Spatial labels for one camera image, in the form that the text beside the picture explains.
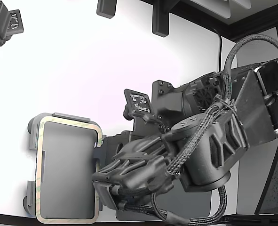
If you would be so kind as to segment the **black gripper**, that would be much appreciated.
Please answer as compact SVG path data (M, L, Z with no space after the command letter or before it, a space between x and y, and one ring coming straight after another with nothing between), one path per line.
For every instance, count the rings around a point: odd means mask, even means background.
M165 194L173 181L183 175L178 159L178 135L171 131L131 139L131 132L102 136L93 159L100 169L92 175L99 200L109 209L119 205L146 205Z

